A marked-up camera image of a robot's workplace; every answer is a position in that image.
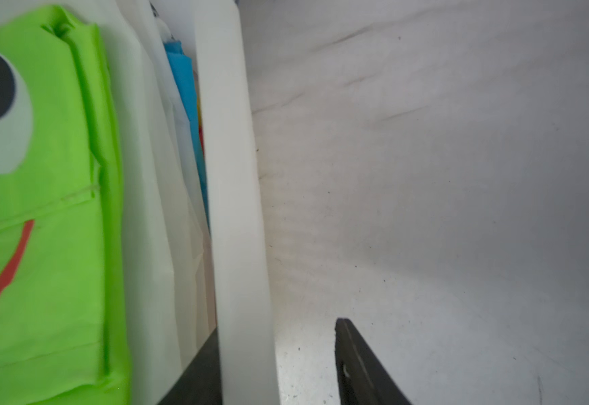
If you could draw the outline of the white plastic basket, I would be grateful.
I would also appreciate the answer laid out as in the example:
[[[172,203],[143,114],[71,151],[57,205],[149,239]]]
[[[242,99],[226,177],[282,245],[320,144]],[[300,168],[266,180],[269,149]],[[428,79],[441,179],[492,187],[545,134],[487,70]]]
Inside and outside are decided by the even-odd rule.
[[[257,152],[234,1],[159,1],[198,67],[222,401],[280,401]]]

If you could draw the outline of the pink rabbit raincoat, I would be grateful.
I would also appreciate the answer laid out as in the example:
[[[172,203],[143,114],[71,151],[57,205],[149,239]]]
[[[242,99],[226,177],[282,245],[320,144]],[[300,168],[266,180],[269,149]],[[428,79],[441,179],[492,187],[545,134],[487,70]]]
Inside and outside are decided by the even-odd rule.
[[[198,125],[198,137],[200,141],[201,150],[203,151],[203,155],[205,154],[205,144],[203,139],[203,126],[201,124]]]

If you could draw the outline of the blue raincoat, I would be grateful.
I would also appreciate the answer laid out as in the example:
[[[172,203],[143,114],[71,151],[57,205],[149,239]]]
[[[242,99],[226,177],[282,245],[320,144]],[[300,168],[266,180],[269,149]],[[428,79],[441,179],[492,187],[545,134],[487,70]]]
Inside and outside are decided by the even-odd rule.
[[[198,179],[203,197],[203,207],[207,222],[209,222],[208,181],[205,156],[201,150],[198,137],[198,125],[202,124],[202,119],[193,61],[183,53],[181,42],[166,42],[164,44],[164,50],[181,97],[181,102],[189,120],[191,143],[193,144],[194,156],[198,168]]]

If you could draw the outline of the white raincoat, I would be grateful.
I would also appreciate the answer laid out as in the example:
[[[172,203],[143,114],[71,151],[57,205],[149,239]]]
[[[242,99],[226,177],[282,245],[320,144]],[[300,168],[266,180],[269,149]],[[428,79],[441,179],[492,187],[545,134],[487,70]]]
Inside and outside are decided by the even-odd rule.
[[[200,204],[182,178],[170,74],[154,67],[133,23],[144,1],[0,1],[0,25],[59,5],[99,27],[110,74],[122,154],[122,272],[131,397],[156,404],[177,382],[208,333],[208,270]]]

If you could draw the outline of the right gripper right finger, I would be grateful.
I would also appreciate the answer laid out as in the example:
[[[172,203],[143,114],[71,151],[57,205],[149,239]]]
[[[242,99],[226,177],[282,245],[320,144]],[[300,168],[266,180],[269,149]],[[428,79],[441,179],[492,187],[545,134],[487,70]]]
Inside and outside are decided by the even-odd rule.
[[[334,353],[342,405],[411,405],[348,318],[336,320]]]

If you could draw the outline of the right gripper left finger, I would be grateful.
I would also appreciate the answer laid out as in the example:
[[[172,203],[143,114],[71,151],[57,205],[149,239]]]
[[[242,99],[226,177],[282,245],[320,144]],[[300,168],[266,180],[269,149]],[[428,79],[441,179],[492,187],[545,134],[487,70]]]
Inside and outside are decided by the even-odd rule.
[[[223,403],[218,329],[203,347],[159,405],[221,405]]]

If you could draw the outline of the green frog raincoat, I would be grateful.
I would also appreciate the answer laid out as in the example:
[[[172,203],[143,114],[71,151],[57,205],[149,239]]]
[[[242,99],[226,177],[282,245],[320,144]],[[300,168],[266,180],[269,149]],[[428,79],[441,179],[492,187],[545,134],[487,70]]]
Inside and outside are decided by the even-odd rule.
[[[0,25],[0,404],[127,404],[122,154],[97,25]]]

